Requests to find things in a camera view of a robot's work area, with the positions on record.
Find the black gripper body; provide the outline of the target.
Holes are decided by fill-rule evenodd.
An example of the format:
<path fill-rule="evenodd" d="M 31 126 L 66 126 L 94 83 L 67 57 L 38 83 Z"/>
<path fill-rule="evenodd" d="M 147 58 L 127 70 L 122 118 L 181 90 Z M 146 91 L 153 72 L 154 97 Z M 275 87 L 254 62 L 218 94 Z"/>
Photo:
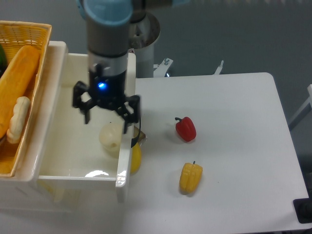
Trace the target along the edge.
<path fill-rule="evenodd" d="M 125 97 L 126 72 L 114 76 L 107 76 L 101 64 L 95 65 L 95 71 L 89 70 L 88 94 L 96 106 L 116 110 L 126 100 Z"/>

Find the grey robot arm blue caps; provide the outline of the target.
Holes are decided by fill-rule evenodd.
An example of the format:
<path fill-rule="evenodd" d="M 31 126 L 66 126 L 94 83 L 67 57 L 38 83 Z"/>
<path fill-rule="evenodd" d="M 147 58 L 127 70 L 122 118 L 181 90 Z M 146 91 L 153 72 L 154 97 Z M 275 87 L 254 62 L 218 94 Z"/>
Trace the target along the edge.
<path fill-rule="evenodd" d="M 90 109 L 115 111 L 124 130 L 140 120 L 140 97 L 126 95 L 130 25 L 147 9 L 187 4 L 186 0 L 79 0 L 86 21 L 89 83 L 73 87 L 72 106 L 80 109 L 85 123 Z"/>

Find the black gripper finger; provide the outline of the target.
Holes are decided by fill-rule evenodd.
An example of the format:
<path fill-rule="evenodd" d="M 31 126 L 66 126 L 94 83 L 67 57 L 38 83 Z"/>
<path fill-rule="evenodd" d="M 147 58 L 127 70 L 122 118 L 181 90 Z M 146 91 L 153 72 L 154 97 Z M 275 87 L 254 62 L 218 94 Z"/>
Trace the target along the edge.
<path fill-rule="evenodd" d="M 124 120 L 123 133 L 127 133 L 129 125 L 140 123 L 141 103 L 139 95 L 123 96 L 117 113 Z"/>
<path fill-rule="evenodd" d="M 78 81 L 73 87 L 73 99 L 72 106 L 76 109 L 79 109 L 80 112 L 84 115 L 84 123 L 88 124 L 91 116 L 90 110 L 96 106 L 96 101 L 90 97 L 87 101 L 82 100 L 83 94 L 89 94 L 90 87 L 82 81 Z"/>

